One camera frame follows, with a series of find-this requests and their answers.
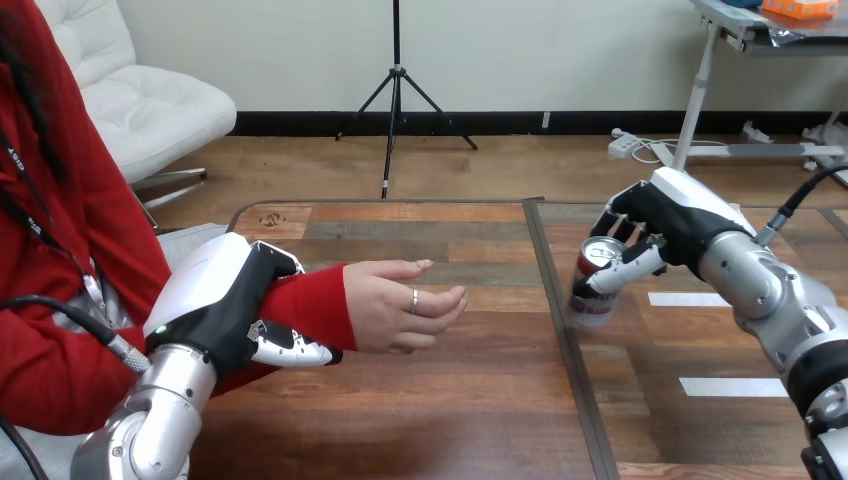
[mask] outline red can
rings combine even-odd
[[[574,284],[604,268],[610,261],[621,258],[627,247],[611,237],[591,237],[580,247]],[[612,318],[618,292],[605,293],[594,298],[580,298],[574,294],[568,300],[567,318],[586,327],[600,327]]]

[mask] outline robotic finger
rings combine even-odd
[[[262,320],[251,326],[248,337],[256,342],[254,362],[275,367],[320,367],[342,361],[342,352],[319,345],[295,330],[266,323]]]

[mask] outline lanyard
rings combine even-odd
[[[30,191],[32,192],[33,197],[35,197],[36,203],[38,203],[39,207],[45,213],[47,218],[50,220],[52,225],[55,225],[53,221],[53,217],[50,215],[50,212],[47,210],[47,204],[44,203],[44,199],[39,194],[38,189],[35,188],[35,183],[32,181],[32,178],[29,176],[29,173],[26,171],[26,167],[24,166],[24,162],[21,161],[21,157],[18,155],[18,152],[12,146],[12,142],[9,141],[9,137],[6,136],[6,132],[0,129],[0,146],[6,150],[8,157],[15,164],[15,167],[18,169],[18,175],[23,179],[24,183],[27,184]],[[12,196],[4,190],[0,188],[0,208],[6,210],[12,218],[15,219],[22,227],[25,229],[31,230],[36,237],[38,237],[42,242],[44,242],[47,246],[58,250],[65,255],[68,256],[79,268],[80,274],[82,275],[83,286],[85,287],[86,294],[88,298],[91,300],[92,304],[96,307],[96,311],[99,313],[101,320],[106,322],[112,328],[115,328],[115,324],[112,319],[109,318],[109,315],[106,313],[106,302],[103,299],[103,291],[100,289],[100,285],[97,283],[97,279],[95,279],[92,275],[85,271],[82,267],[82,264],[77,260],[77,257],[68,249],[64,248],[61,243],[59,243],[50,232],[45,230],[35,221],[35,218],[30,215],[26,209],[20,205]]]
[[[12,143],[9,141],[9,138],[6,136],[6,132],[0,129],[0,146],[6,150],[9,158],[15,164],[15,167],[18,169],[18,175],[23,179],[24,183],[27,184],[32,195],[35,197],[35,201],[38,203],[41,210],[47,215],[47,218],[50,219],[50,223],[53,223],[53,218],[50,216],[50,212],[47,210],[47,205],[44,203],[44,199],[41,198],[41,195],[38,193],[38,189],[35,188],[35,183],[33,183],[32,178],[29,176],[29,173],[26,171],[26,167],[24,167],[24,162],[21,161],[21,157],[18,156],[18,152],[15,151],[15,148],[12,147]],[[65,250],[62,245],[53,238],[50,233],[43,229],[38,222],[35,221],[32,215],[30,215],[24,207],[22,207],[14,198],[7,192],[6,190],[0,188],[0,207],[6,210],[9,215],[12,216],[22,227],[28,228],[35,233],[35,236],[41,239],[42,242],[47,244],[48,246],[55,248],[56,250],[60,250],[63,253],[67,253],[70,255],[70,252]]]

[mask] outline red sweater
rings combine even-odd
[[[4,18],[0,28],[32,70],[51,141],[68,171],[62,185],[51,175],[11,70],[0,63],[0,127],[18,150],[55,224],[41,215],[1,150],[0,188],[65,249],[83,262],[93,258],[140,324],[170,275],[159,243],[86,114],[79,87],[34,1],[0,0],[0,14],[12,17]],[[0,299],[38,293],[67,301],[80,291],[82,279],[74,263],[2,210],[0,232]],[[356,348],[340,267],[278,282],[269,290],[261,315],[319,343]],[[2,311],[0,329],[0,414],[13,424],[63,435],[95,430],[135,382],[133,373],[91,336],[57,327],[46,308]],[[140,326],[119,333],[144,348]],[[254,366],[238,372],[218,393],[270,371]]]

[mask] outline white chair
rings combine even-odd
[[[236,106],[230,97],[188,75],[136,65],[116,0],[36,0],[36,4],[127,183],[139,189],[187,177],[205,178],[203,168],[151,175],[232,130]]]

